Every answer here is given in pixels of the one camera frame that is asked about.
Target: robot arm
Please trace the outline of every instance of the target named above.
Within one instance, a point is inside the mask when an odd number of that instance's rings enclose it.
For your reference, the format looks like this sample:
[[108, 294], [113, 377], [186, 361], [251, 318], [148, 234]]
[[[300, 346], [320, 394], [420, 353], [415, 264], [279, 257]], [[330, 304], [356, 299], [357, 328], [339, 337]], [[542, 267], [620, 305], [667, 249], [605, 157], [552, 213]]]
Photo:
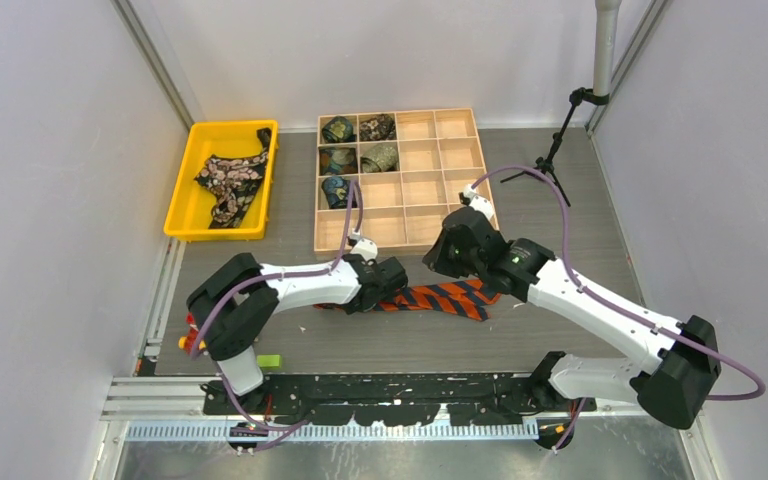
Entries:
[[[505, 241], [489, 220], [489, 201], [467, 187], [468, 205], [443, 220], [443, 231], [423, 258], [450, 277], [475, 275], [490, 288], [551, 310], [604, 339], [625, 358], [585, 359], [550, 352], [531, 377], [532, 395], [544, 408], [570, 399], [596, 397], [638, 403], [674, 428], [690, 428], [719, 376], [716, 360], [647, 330], [579, 291], [563, 260], [528, 239]], [[647, 310], [584, 278], [583, 284], [609, 302], [653, 321], [661, 329], [717, 349], [713, 326], [687, 323]]]
[[281, 267], [259, 264], [250, 253], [241, 253], [208, 278], [187, 299], [187, 307], [202, 328], [220, 299], [241, 282], [267, 276], [241, 294], [241, 302], [230, 300], [216, 316], [205, 335], [211, 358], [216, 361], [236, 395], [245, 395], [263, 383], [252, 345], [269, 318], [291, 308], [335, 303], [347, 314], [367, 311], [407, 286], [401, 263], [388, 258], [378, 263], [378, 249], [365, 238], [354, 239], [349, 253], [327, 274], [329, 263]]

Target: white tube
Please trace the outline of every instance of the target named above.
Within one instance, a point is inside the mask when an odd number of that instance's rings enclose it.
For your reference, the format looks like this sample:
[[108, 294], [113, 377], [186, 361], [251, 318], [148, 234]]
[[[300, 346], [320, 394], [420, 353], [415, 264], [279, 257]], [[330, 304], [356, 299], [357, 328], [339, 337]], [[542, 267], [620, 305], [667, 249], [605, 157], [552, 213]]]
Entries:
[[614, 72], [614, 42], [617, 36], [617, 16], [622, 0], [596, 0], [596, 57], [593, 61], [593, 95], [611, 93]]

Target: wooden compartment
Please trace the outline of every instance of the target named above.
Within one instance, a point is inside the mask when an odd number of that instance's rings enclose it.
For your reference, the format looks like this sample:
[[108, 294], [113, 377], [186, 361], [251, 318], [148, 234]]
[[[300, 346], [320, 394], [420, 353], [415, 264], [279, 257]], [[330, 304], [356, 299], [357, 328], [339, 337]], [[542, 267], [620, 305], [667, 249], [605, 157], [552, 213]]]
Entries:
[[[349, 181], [351, 180], [354, 180], [356, 182], [358, 181], [357, 175], [338, 175], [338, 176], [343, 177]], [[316, 210], [331, 210], [330, 208], [328, 208], [328, 201], [325, 198], [325, 192], [322, 191], [322, 182], [324, 182], [326, 178], [328, 178], [328, 176], [316, 178]], [[343, 209], [340, 208], [332, 211], [343, 211]]]
[[386, 172], [370, 172], [365, 173], [365, 175], [372, 175], [372, 174], [380, 174], [380, 173], [389, 173], [389, 172], [398, 172], [399, 171], [399, 160], [401, 160], [401, 155], [398, 154], [399, 152], [399, 142], [389, 141], [389, 142], [360, 142], [358, 145], [360, 148], [358, 149], [358, 172], [363, 172], [363, 162], [361, 161], [361, 158], [366, 155], [366, 152], [371, 150], [376, 145], [385, 144], [385, 145], [392, 145], [396, 148], [396, 152], [398, 155], [398, 158], [396, 160], [396, 165], [391, 168], [390, 170], [387, 170]]
[[[467, 184], [472, 184], [472, 182], [476, 181], [478, 177], [484, 175], [484, 173], [485, 171], [483, 168], [445, 170], [443, 172], [444, 183], [446, 184], [446, 199], [449, 202], [449, 213], [463, 207], [460, 203], [461, 200], [458, 194], [463, 192], [464, 187], [467, 186]], [[490, 203], [493, 203], [493, 193], [490, 191], [489, 180], [481, 182], [481, 185], [478, 186], [476, 191], [482, 197], [490, 200]], [[498, 229], [499, 217], [493, 216], [490, 223]]]
[[402, 182], [399, 172], [361, 175], [360, 189], [364, 209], [402, 205]]
[[405, 205], [445, 205], [443, 172], [402, 173], [402, 195]]
[[[329, 148], [332, 149], [341, 149], [341, 150], [351, 150], [354, 151], [354, 161], [352, 163], [348, 163], [345, 165], [345, 168], [342, 168], [347, 173], [339, 173], [336, 174], [334, 172], [328, 172], [325, 171], [324, 168], [327, 168], [328, 164], [325, 164], [323, 166], [322, 163], [322, 151], [328, 150]], [[360, 156], [358, 155], [358, 149], [357, 146], [355, 146], [354, 143], [332, 143], [330, 145], [322, 145], [319, 148], [316, 149], [316, 164], [318, 165], [316, 169], [316, 174], [319, 176], [325, 176], [325, 175], [354, 175], [360, 171]]]
[[435, 110], [437, 119], [437, 138], [475, 137], [475, 119], [472, 110], [459, 108], [452, 110]]
[[[352, 223], [349, 229], [354, 228], [357, 222], [357, 210], [352, 210]], [[316, 212], [314, 220], [316, 232], [313, 240], [314, 250], [336, 252], [340, 249], [340, 241], [343, 236], [343, 226], [346, 223], [345, 210], [324, 210]], [[366, 225], [366, 212], [364, 212], [364, 226]]]
[[346, 117], [349, 120], [349, 123], [352, 124], [352, 128], [355, 132], [355, 141], [353, 143], [348, 143], [348, 145], [354, 145], [357, 143], [357, 130], [358, 130], [358, 116], [347, 114], [347, 115], [328, 115], [326, 117], [319, 117], [319, 128], [316, 130], [318, 132], [319, 141], [317, 142], [319, 145], [347, 145], [345, 143], [326, 143], [325, 139], [322, 138], [322, 127], [325, 126], [326, 123], [330, 122], [334, 117]]
[[440, 170], [440, 150], [437, 140], [399, 142], [399, 168], [403, 172]]
[[[321, 129], [337, 115], [319, 118], [314, 253], [320, 258], [333, 258], [337, 252], [345, 210], [328, 209], [320, 188], [326, 177], [319, 174], [319, 148], [356, 149], [359, 173], [341, 176], [358, 181], [364, 200], [363, 235], [374, 240], [379, 253], [386, 255], [426, 253], [440, 235], [446, 215], [462, 207], [458, 193], [486, 171], [471, 109], [382, 113], [395, 116], [396, 140], [361, 142], [359, 123], [378, 112], [353, 113], [341, 116], [355, 127], [355, 141], [327, 144]], [[398, 165], [388, 172], [363, 173], [361, 157], [381, 143], [397, 147]], [[483, 183], [478, 191], [493, 201], [489, 183]], [[357, 212], [353, 211], [351, 228], [356, 218]], [[493, 224], [498, 228], [495, 217]]]
[[402, 207], [365, 209], [361, 231], [363, 236], [374, 239], [379, 245], [405, 245], [407, 244], [405, 209]]
[[443, 168], [484, 168], [484, 158], [477, 138], [440, 140], [440, 163]]
[[[362, 114], [357, 116], [358, 124], [357, 124], [357, 126], [355, 128], [355, 133], [357, 133], [357, 140], [358, 140], [358, 142], [366, 143], [366, 142], [386, 142], [386, 141], [388, 141], [388, 139], [364, 140], [360, 136], [360, 124], [365, 122], [365, 121], [367, 121], [367, 120], [371, 120], [371, 119], [373, 119], [373, 118], [375, 118], [375, 117], [377, 117], [378, 115], [381, 115], [381, 114], [387, 115], [388, 117], [392, 118], [393, 122], [395, 123], [395, 121], [396, 121], [396, 114], [392, 113], [392, 112], [362, 113]], [[396, 138], [391, 139], [391, 141], [392, 140], [398, 140], [398, 139], [399, 139], [399, 132], [398, 132], [398, 130], [396, 130]]]
[[443, 219], [449, 214], [446, 205], [405, 207], [408, 244], [431, 245], [440, 236]]
[[396, 136], [399, 140], [437, 138], [436, 130], [431, 110], [396, 114]]
[[[481, 168], [473, 168], [469, 170], [448, 170], [444, 173], [446, 184], [446, 198], [450, 204], [460, 203], [459, 193], [463, 192], [463, 189], [467, 184], [471, 184], [478, 177], [484, 175], [484, 170]], [[479, 195], [484, 198], [490, 198], [490, 184], [487, 181], [481, 182], [481, 185], [476, 189]]]

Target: gray floor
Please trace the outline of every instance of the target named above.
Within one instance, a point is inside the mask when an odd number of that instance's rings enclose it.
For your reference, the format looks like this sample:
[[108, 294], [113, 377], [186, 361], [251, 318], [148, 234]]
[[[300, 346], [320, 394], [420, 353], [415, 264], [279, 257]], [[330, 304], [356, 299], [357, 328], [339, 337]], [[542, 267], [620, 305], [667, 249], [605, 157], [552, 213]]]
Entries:
[[575, 432], [557, 456], [508, 440], [286, 443], [242, 457], [227, 444], [126, 440], [117, 479], [693, 478], [680, 433], [652, 418], [583, 417]]
[[[549, 129], [481, 130], [488, 169], [532, 164], [551, 143]], [[257, 242], [203, 242], [186, 246], [156, 372], [209, 374], [206, 359], [190, 361], [177, 348], [185, 335], [185, 299], [232, 255], [249, 251], [278, 265], [315, 263], [310, 201], [314, 134], [282, 134], [275, 165], [270, 221]], [[555, 158], [573, 204], [570, 253], [574, 267], [633, 301], [640, 301], [596, 155], [583, 129], [572, 129]], [[499, 184], [493, 196], [506, 238], [527, 237], [560, 252], [561, 218], [549, 189], [528, 177]], [[419, 256], [400, 257], [413, 285], [449, 281], [428, 271]], [[618, 356], [569, 320], [503, 298], [484, 323], [439, 312], [366, 313], [301, 308], [273, 317], [256, 344], [259, 354], [281, 354], [283, 371], [448, 372], [530, 371], [549, 350], [580, 356]]]

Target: orange and navy striped tie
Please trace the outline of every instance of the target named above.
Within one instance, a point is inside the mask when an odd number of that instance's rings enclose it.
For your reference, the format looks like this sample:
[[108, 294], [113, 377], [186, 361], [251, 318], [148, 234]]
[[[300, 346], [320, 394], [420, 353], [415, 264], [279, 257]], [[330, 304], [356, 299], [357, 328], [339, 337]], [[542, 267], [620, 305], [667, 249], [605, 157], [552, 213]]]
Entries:
[[[481, 280], [462, 280], [403, 288], [392, 301], [379, 302], [372, 310], [379, 312], [436, 310], [483, 322], [490, 318], [483, 307], [496, 303], [501, 296], [486, 288]], [[319, 304], [314, 307], [341, 310], [340, 306], [335, 304]]]

